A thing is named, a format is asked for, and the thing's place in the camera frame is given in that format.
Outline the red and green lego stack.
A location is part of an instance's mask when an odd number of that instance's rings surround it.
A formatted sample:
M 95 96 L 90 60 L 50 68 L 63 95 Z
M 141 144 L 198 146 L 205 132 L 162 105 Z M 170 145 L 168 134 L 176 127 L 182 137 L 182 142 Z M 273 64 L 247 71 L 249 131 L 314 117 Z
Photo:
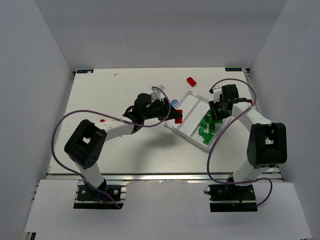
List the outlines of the red and green lego stack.
M 174 119 L 175 124 L 182 124 L 183 123 L 183 110 L 178 109 L 177 112 L 179 113 L 179 116 Z

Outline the green 2x2 lego brick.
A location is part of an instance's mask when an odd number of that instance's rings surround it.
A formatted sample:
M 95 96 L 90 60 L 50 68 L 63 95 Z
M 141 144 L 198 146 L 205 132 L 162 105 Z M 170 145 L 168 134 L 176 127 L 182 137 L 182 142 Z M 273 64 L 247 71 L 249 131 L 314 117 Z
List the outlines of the green 2x2 lego brick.
M 208 131 L 210 133 L 214 133 L 216 131 L 216 124 L 214 122 L 210 122 L 208 124 Z

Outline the small green lego brick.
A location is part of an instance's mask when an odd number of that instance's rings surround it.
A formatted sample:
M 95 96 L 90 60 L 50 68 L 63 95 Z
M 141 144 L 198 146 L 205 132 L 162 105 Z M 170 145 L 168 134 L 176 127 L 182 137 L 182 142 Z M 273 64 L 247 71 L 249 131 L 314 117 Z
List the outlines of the small green lego brick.
M 204 140 L 203 140 L 203 143 L 205 144 L 205 145 L 209 145 L 210 144 L 210 142 L 211 142 L 211 138 L 205 138 Z

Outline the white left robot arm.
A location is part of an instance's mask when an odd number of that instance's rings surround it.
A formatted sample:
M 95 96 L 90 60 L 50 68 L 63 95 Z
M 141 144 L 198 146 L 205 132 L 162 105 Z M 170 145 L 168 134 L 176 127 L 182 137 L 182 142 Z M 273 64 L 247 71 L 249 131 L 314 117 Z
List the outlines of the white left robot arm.
M 78 166 L 86 180 L 85 186 L 96 199 L 103 198 L 101 192 L 106 190 L 107 184 L 97 164 L 104 143 L 117 137 L 135 134 L 149 119 L 174 119 L 181 123 L 183 111 L 172 107 L 166 97 L 153 99 L 150 95 L 141 93 L 122 116 L 129 123 L 117 120 L 99 123 L 82 120 L 64 146 L 64 152 Z

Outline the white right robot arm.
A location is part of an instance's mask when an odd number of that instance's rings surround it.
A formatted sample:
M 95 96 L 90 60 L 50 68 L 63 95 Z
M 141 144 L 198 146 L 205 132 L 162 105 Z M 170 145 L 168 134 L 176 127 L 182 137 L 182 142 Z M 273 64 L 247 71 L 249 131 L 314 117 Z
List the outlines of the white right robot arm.
M 227 183 L 248 186 L 262 173 L 287 161 L 287 130 L 281 122 L 272 122 L 254 109 L 254 101 L 239 97 L 235 84 L 224 85 L 218 101 L 210 101 L 212 120 L 233 119 L 216 137 L 213 147 L 222 134 L 236 121 L 249 131 L 246 160 L 234 171 Z

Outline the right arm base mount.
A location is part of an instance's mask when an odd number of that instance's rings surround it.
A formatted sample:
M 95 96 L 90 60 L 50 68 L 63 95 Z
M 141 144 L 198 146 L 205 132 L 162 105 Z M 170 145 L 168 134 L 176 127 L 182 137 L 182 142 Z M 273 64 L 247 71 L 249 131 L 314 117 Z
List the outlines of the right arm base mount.
M 253 185 L 210 184 L 203 190 L 209 196 L 211 213 L 257 212 Z

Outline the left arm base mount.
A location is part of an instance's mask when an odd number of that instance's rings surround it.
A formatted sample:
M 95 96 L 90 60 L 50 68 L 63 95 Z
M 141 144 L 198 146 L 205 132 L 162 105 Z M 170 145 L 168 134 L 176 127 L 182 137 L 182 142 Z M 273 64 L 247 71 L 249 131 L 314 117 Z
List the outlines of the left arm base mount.
M 120 210 L 126 199 L 127 182 L 111 181 L 104 192 L 109 194 L 116 204 L 104 193 L 93 190 L 79 181 L 74 197 L 73 208 L 78 210 Z

